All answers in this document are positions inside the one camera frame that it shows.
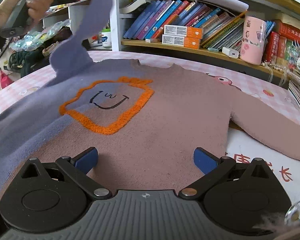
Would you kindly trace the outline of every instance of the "table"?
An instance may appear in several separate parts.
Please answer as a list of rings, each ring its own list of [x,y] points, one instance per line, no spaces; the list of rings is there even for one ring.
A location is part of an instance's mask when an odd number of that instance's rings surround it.
[[[255,77],[213,65],[165,56],[123,51],[89,51],[89,55],[96,62],[104,59],[134,58],[139,59],[141,64],[149,66],[166,68],[172,64],[177,64],[185,69],[204,72],[225,85],[236,86],[243,92],[259,98],[277,112],[300,125],[300,110],[294,99],[292,99],[290,92]],[[49,65],[1,90],[0,113],[24,96],[42,87],[55,76],[55,71]],[[227,153],[236,159],[237,162],[249,162],[255,157],[264,158],[269,165],[273,166],[275,175],[282,183],[291,200],[296,201],[300,199],[300,161],[292,160],[271,150],[246,133],[234,129],[229,129],[228,132]]]

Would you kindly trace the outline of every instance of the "red handwriting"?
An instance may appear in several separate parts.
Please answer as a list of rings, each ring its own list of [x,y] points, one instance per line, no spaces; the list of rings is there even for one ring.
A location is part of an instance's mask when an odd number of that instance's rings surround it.
[[[279,171],[281,173],[281,176],[282,176],[282,178],[283,178],[283,180],[285,182],[289,182],[290,180],[293,181],[293,179],[291,179],[289,177],[289,175],[291,175],[291,173],[287,172],[288,170],[289,170],[289,168],[283,169],[283,166],[281,166],[281,171]]]
[[[269,163],[266,162],[266,164],[268,164],[269,167],[272,167],[272,163],[271,162],[269,162]]]
[[[234,155],[234,160],[239,163],[250,163],[247,159],[250,159],[250,157],[244,156],[243,154],[235,154]]]

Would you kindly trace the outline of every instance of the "pink checkered tablecloth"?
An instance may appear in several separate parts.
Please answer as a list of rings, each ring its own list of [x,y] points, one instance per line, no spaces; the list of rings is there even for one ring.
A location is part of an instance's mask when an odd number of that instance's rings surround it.
[[[243,92],[259,98],[279,113],[285,115],[287,118],[300,125],[300,110],[290,95],[290,92],[258,78],[213,65],[165,56],[123,51],[89,51],[89,54],[94,61],[101,61],[110,58],[134,58],[139,59],[141,64],[149,66],[166,68],[175,63],[185,69],[208,73],[209,75],[215,76],[215,78],[220,82],[234,85],[240,88]],[[21,78],[10,86],[1,90],[0,113],[30,92],[42,87],[55,76],[56,73],[49,65],[31,73],[30,75],[27,75],[24,78]]]

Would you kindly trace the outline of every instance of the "gray ribbed plate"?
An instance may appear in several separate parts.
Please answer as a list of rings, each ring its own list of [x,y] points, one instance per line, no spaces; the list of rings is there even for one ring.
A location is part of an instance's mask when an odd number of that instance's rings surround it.
[[[196,201],[172,190],[119,190],[96,200],[75,224],[47,234],[10,229],[3,240],[270,240],[274,235],[239,236],[212,223]]]

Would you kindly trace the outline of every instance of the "orange fuzzy outline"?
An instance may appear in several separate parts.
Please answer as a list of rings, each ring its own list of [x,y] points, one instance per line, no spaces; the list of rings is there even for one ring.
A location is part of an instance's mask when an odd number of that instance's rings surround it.
[[[73,119],[80,122],[85,128],[89,129],[92,132],[101,133],[104,135],[114,134],[117,131],[119,131],[122,127],[124,127],[131,120],[131,118],[141,110],[141,108],[146,104],[146,102],[153,95],[154,91],[150,87],[147,86],[147,84],[149,84],[151,82],[152,82],[152,80],[129,78],[129,77],[124,77],[124,76],[118,78],[117,81],[113,81],[113,80],[95,81],[88,87],[79,89],[79,91],[77,92],[77,95],[74,98],[63,103],[59,107],[59,113],[61,115],[69,114]],[[129,86],[141,88],[144,90],[144,92],[140,95],[140,97],[138,98],[136,103],[130,109],[123,112],[116,121],[114,121],[107,127],[95,124],[93,121],[90,120],[90,118],[88,118],[84,114],[79,113],[76,110],[73,110],[73,109],[67,110],[66,109],[66,106],[73,103],[74,101],[77,101],[85,90],[91,89],[95,85],[100,84],[100,83],[129,83]]]

